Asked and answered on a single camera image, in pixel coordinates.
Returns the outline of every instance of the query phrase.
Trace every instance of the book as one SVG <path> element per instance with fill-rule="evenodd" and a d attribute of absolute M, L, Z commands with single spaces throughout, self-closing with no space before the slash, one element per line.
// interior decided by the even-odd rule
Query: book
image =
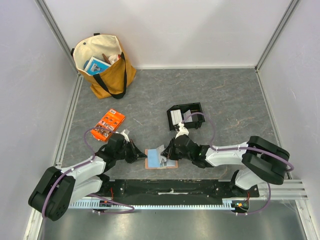
<path fill-rule="evenodd" d="M 84 71 L 87 72 L 90 75 L 95 75 L 102 73 L 105 71 L 107 68 L 109 68 L 111 65 L 99 60 L 98 58 L 92 56 L 86 65 Z"/>
<path fill-rule="evenodd" d="M 161 152 L 165 150 L 165 146 L 161 145 L 156 149 L 146 149 L 144 166 L 146 169 L 176 169 L 178 161 L 167 159 L 161 156 Z"/>
<path fill-rule="evenodd" d="M 112 133 L 108 131 L 116 131 L 118 127 L 122 124 L 125 120 L 125 115 L 121 114 L 120 112 L 110 108 L 110 110 L 101 118 L 101 120 L 95 125 L 101 129 L 92 129 L 91 134 L 95 139 L 100 141 L 106 142 L 111 137 Z"/>

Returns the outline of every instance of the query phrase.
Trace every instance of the yellow tote bag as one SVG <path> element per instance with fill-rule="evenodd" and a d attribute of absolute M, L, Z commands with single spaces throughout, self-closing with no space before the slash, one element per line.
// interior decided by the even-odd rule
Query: yellow tote bag
<path fill-rule="evenodd" d="M 90 75 L 84 71 L 84 65 L 91 57 L 104 60 L 106 56 L 121 55 L 121 58 L 105 71 Z M 95 33 L 94 36 L 79 42 L 71 51 L 76 69 L 91 83 L 91 90 L 98 99 L 112 96 L 121 99 L 127 86 L 134 80 L 136 69 L 131 65 L 118 38 L 114 35 Z"/>

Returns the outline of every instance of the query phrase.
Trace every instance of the orange package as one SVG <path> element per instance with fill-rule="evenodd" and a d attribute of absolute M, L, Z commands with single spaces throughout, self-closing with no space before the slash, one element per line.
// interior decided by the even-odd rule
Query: orange package
<path fill-rule="evenodd" d="M 125 115 L 111 108 L 95 126 L 100 128 L 108 128 L 115 132 L 125 118 Z M 92 129 L 91 133 L 95 139 L 104 142 L 108 141 L 112 134 L 108 130 L 104 129 Z"/>

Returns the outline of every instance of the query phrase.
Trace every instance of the blue book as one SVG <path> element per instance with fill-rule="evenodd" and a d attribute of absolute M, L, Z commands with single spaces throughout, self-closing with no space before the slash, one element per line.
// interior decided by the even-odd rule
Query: blue book
<path fill-rule="evenodd" d="M 93 56 L 93 57 L 91 57 L 90 61 L 86 65 L 84 71 L 90 75 L 95 75 L 95 74 L 102 73 L 110 66 L 111 66 L 110 64 L 108 64 L 104 61 L 101 61 L 98 58 Z"/>
<path fill-rule="evenodd" d="M 159 161 L 159 152 L 157 149 L 147 150 L 147 167 L 146 169 L 166 169 L 166 168 L 177 168 L 178 161 L 166 159 L 166 162 Z"/>

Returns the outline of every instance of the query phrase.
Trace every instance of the white wall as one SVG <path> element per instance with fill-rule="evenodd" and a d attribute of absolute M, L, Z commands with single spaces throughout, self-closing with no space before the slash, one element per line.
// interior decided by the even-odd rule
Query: white wall
<path fill-rule="evenodd" d="M 0 33 L 0 235 L 21 240 L 77 74 L 35 1 L 2 1 Z"/>
<path fill-rule="evenodd" d="M 254 66 L 290 0 L 46 0 L 70 47 L 119 37 L 140 68 Z"/>
<path fill-rule="evenodd" d="M 293 175 L 301 178 L 320 223 L 320 2 L 302 0 L 260 76 Z"/>

